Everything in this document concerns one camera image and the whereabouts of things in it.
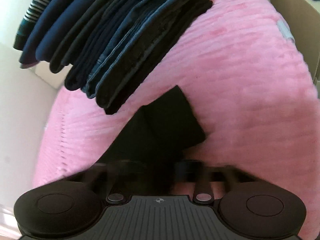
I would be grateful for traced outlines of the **stack of folded clothes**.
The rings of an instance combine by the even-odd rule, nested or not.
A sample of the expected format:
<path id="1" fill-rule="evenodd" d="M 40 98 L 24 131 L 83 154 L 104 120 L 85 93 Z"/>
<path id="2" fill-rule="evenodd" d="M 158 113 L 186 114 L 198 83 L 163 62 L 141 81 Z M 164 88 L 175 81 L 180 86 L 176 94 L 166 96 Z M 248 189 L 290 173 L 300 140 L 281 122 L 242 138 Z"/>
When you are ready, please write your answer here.
<path id="1" fill-rule="evenodd" d="M 22 68 L 71 70 L 65 87 L 114 114 L 211 0 L 32 0 L 13 47 Z"/>

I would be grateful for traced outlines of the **black garment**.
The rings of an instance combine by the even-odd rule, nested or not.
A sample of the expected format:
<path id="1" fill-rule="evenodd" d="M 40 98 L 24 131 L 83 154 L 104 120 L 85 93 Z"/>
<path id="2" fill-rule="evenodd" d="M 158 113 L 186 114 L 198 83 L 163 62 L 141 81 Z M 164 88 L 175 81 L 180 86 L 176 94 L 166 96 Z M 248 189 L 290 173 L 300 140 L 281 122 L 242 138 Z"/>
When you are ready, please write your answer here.
<path id="1" fill-rule="evenodd" d="M 206 135 L 191 106 L 175 86 L 136 111 L 99 163 L 120 170 L 123 194 L 163 196 L 170 194 L 177 172 L 189 148 Z"/>

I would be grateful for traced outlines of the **pink fleece bed blanket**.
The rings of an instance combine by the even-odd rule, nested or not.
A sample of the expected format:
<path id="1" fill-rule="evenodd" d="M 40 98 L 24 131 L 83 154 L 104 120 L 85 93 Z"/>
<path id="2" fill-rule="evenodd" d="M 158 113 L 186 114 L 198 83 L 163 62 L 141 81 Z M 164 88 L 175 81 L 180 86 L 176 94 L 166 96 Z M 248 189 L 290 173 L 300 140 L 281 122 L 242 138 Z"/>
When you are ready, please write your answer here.
<path id="1" fill-rule="evenodd" d="M 60 89 L 44 131 L 33 186 L 95 163 L 140 106 L 179 86 L 206 133 L 190 150 L 234 165 L 306 205 L 302 239 L 319 234 L 319 100 L 301 53 L 268 0 L 212 0 L 113 115 Z"/>

